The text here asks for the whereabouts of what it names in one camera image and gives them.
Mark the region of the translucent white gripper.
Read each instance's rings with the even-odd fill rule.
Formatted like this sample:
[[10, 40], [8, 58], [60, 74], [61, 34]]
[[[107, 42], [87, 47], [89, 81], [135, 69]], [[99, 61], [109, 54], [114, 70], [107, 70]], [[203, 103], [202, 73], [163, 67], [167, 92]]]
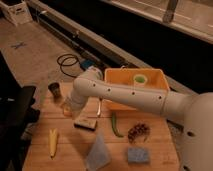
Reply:
[[69, 109], [72, 113], [72, 116], [71, 118], [77, 118], [80, 114], [80, 111], [79, 110], [76, 110], [76, 109], [73, 109], [71, 107], [71, 101], [68, 97], [66, 97], [63, 101], [63, 103], [61, 104], [61, 108], [62, 108], [62, 111], [63, 111], [63, 108], [66, 108], [66, 109]]

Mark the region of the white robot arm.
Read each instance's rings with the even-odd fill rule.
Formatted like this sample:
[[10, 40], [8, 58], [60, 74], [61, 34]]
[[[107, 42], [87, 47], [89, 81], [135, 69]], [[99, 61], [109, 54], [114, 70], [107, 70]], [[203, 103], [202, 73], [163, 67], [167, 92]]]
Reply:
[[180, 171], [213, 171], [213, 92], [197, 95], [107, 83], [97, 67], [73, 81], [65, 102], [79, 115], [89, 97], [165, 117], [183, 127]]

